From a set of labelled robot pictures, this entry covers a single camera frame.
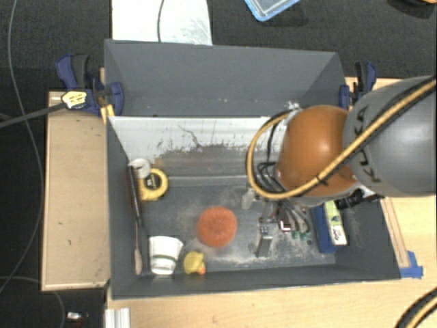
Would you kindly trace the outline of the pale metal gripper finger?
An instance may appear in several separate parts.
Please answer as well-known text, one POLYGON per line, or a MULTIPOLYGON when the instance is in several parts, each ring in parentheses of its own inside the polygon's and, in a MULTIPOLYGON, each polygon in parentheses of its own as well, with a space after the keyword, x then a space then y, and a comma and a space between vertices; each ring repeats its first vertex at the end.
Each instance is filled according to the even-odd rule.
POLYGON ((249 210, 253 204, 253 201, 255 200, 255 190, 252 188, 248 188, 241 198, 241 209, 242 210, 249 210))
POLYGON ((259 238, 255 248, 255 256, 257 258, 267 257, 270 251, 270 246, 273 240, 273 235, 270 228, 266 225, 259 227, 259 238))

